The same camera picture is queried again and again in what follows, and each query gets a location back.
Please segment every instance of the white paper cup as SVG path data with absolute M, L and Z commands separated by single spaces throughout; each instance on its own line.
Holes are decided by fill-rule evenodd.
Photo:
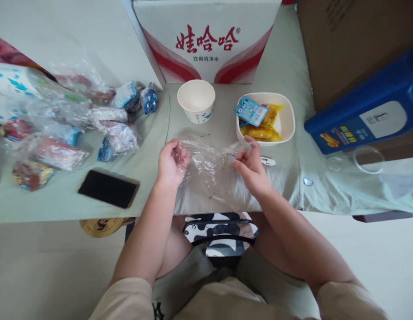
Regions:
M 215 90 L 209 82 L 190 80 L 180 87 L 177 98 L 191 122 L 202 124 L 211 117 Z

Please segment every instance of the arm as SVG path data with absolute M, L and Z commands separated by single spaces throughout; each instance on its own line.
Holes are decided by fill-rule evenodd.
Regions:
M 313 294 L 316 296 L 321 286 L 331 281 L 362 287 L 330 242 L 273 189 L 260 160 L 260 146 L 249 136 L 245 139 L 252 150 L 240 152 L 234 168 L 260 203 L 283 250 Z
M 163 147 L 157 180 L 122 249 L 110 285 L 136 277 L 146 279 L 153 287 L 168 242 L 176 193 L 189 160 L 187 151 L 178 140 L 171 140 Z

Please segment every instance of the floor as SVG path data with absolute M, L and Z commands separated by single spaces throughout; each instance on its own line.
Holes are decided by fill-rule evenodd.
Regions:
M 305 213 L 393 319 L 413 319 L 413 218 L 364 224 Z M 77 221 L 0 224 L 0 319 L 87 319 L 124 241 Z

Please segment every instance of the yellow snack package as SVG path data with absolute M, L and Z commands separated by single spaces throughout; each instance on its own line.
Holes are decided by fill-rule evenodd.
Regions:
M 274 123 L 277 118 L 277 114 L 282 110 L 283 104 L 271 104 L 269 105 L 269 112 L 265 115 L 263 121 L 261 122 L 262 127 L 273 129 Z
M 275 131 L 274 129 L 266 128 L 266 127 L 254 127 L 254 126 L 246 126 L 241 128 L 241 132 L 244 136 L 251 136 L 257 141 L 263 142 L 277 142 L 282 141 L 282 137 L 280 134 Z

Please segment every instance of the beige shorts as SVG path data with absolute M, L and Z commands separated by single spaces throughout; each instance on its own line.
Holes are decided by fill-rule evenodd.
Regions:
M 319 316 L 319 309 L 308 285 L 272 266 L 249 247 L 236 272 L 216 269 L 205 255 L 206 245 L 195 247 L 170 273 L 156 280 L 153 289 L 155 319 L 170 320 L 205 284 L 235 276 L 269 304 L 285 308 L 304 319 Z

